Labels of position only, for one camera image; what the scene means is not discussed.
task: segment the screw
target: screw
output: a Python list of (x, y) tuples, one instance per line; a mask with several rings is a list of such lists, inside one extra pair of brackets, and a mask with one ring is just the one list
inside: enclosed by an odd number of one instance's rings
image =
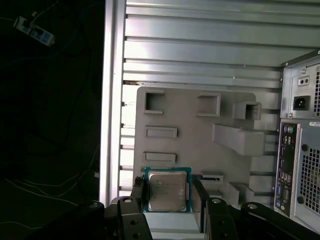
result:
[(296, 201), (298, 202), (298, 204), (304, 204), (304, 202), (305, 202), (305, 200), (304, 200), (304, 198), (302, 196), (298, 196), (296, 198)]
[(309, 149), (309, 147), (308, 147), (307, 144), (302, 144), (302, 145), (301, 145), (301, 150), (302, 150), (302, 151), (306, 152), (306, 151), (308, 151), (308, 149)]
[(96, 207), (98, 207), (98, 203), (97, 202), (94, 202), (89, 206), (90, 209), (95, 209)]
[(219, 204), (221, 203), (221, 201), (217, 198), (212, 199), (212, 202), (214, 202), (215, 204)]
[(249, 205), (248, 205), (248, 208), (250, 208), (250, 209), (257, 209), (258, 207), (257, 207), (256, 205), (254, 205), (254, 204), (249, 204)]

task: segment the power strip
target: power strip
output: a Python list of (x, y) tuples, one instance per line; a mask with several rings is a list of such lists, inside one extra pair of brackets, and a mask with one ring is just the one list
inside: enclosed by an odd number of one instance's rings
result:
[(14, 24), (13, 27), (20, 30), (21, 32), (27, 34), (31, 38), (39, 41), (40, 43), (50, 47), (52, 44), (55, 43), (55, 36), (50, 32), (44, 30), (43, 28), (39, 27), (38, 25), (32, 24), (30, 27), (25, 27), (24, 22), (26, 19), (22, 16), (19, 16)]

